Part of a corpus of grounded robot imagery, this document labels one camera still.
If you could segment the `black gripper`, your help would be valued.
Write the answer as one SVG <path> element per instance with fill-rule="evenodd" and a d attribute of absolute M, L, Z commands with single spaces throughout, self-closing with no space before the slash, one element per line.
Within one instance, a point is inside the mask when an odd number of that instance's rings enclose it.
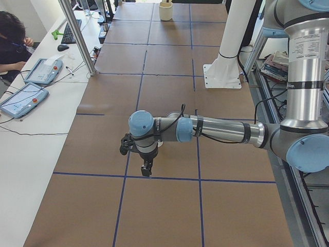
<path fill-rule="evenodd" d="M 144 160 L 144 163 L 141 166 L 141 173 L 144 177 L 150 177 L 152 175 L 152 161 L 157 156 L 157 154 L 157 150 L 153 150 L 149 153 L 139 153 L 140 157 Z"/>

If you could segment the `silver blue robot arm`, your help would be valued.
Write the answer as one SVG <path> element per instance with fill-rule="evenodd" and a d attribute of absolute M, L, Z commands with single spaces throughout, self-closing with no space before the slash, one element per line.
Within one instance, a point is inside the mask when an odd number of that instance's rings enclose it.
<path fill-rule="evenodd" d="M 325 49 L 328 37 L 328 1 L 267 1 L 263 33 L 288 37 L 286 116 L 279 124 L 252 124 L 173 112 L 154 117 L 137 111 L 129 117 L 129 132 L 120 152 L 138 153 L 141 172 L 152 174 L 160 142 L 189 142 L 203 136 L 226 144 L 252 144 L 270 150 L 302 172 L 328 167 L 328 125 L 322 119 L 325 89 Z"/>

